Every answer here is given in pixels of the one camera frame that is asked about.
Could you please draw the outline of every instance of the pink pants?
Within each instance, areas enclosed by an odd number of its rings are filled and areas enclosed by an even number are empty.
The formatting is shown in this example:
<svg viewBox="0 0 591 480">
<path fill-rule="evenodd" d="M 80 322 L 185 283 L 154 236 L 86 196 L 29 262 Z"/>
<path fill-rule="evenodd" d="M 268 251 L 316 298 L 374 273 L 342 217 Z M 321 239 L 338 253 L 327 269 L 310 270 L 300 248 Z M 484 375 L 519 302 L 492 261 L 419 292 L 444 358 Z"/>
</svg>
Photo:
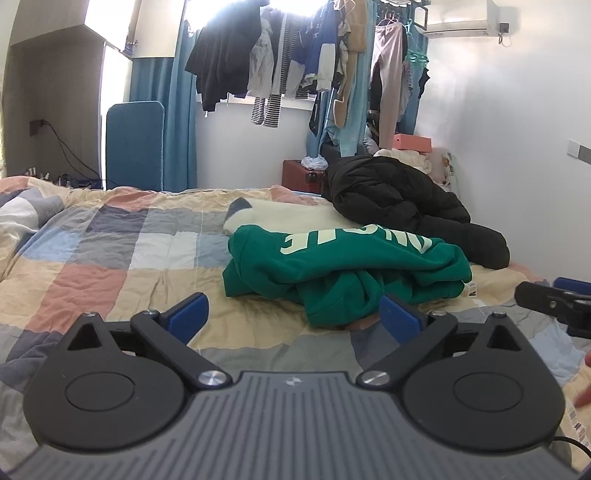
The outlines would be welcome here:
<svg viewBox="0 0 591 480">
<path fill-rule="evenodd" d="M 402 36 L 401 23 L 375 28 L 374 56 L 371 61 L 373 78 L 375 66 L 379 64 L 382 77 L 382 101 L 379 115 L 379 146 L 392 148 L 396 123 L 400 111 L 400 89 L 402 85 Z"/>
</svg>

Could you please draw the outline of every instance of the white wall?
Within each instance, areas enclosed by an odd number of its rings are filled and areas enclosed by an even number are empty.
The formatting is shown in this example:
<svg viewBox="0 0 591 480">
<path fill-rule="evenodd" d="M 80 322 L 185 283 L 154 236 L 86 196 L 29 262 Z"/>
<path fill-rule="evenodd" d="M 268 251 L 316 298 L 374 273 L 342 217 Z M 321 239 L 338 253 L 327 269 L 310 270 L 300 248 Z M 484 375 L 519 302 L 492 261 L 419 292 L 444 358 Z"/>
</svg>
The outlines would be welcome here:
<svg viewBox="0 0 591 480">
<path fill-rule="evenodd" d="M 12 24 L 17 15 L 20 0 L 0 0 L 0 92 L 4 78 L 4 66 L 12 32 Z"/>
<path fill-rule="evenodd" d="M 283 160 L 306 156 L 310 111 L 282 108 L 279 128 L 251 122 L 252 105 L 218 104 L 207 118 L 197 106 L 197 186 L 264 188 L 281 184 Z"/>
<path fill-rule="evenodd" d="M 498 3 L 510 47 L 430 42 L 417 134 L 457 155 L 462 200 L 514 261 L 591 281 L 591 166 L 566 155 L 568 139 L 591 147 L 591 2 Z"/>
</svg>

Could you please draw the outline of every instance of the air conditioner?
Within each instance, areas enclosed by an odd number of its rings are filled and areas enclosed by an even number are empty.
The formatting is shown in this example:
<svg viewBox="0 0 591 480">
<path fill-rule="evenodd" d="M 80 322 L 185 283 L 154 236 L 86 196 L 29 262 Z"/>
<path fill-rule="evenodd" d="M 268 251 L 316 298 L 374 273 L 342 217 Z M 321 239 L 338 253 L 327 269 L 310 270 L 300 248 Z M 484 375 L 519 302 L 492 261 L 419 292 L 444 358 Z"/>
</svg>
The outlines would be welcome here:
<svg viewBox="0 0 591 480">
<path fill-rule="evenodd" d="M 427 29 L 421 33 L 428 38 L 496 37 L 499 12 L 492 0 L 431 0 Z"/>
</svg>

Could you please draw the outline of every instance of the pink box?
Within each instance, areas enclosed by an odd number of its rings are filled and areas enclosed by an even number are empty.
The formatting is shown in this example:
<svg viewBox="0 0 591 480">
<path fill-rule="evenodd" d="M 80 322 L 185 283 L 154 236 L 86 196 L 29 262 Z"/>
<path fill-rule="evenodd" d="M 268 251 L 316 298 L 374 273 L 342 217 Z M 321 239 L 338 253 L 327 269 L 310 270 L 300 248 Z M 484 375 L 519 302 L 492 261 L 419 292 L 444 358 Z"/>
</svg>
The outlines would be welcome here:
<svg viewBox="0 0 591 480">
<path fill-rule="evenodd" d="M 392 148 L 396 148 L 397 150 L 414 150 L 419 153 L 431 153 L 433 151 L 430 138 L 404 134 L 394 135 Z"/>
</svg>

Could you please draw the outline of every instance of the blue cushion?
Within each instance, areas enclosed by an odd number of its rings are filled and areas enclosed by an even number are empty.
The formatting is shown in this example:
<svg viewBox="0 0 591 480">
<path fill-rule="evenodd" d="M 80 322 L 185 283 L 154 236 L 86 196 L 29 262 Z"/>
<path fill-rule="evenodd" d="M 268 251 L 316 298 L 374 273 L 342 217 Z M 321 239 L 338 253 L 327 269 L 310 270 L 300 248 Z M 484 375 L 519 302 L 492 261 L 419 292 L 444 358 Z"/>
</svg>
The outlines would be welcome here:
<svg viewBox="0 0 591 480">
<path fill-rule="evenodd" d="M 163 189 L 164 107 L 160 102 L 112 106 L 106 121 L 107 188 Z"/>
</svg>

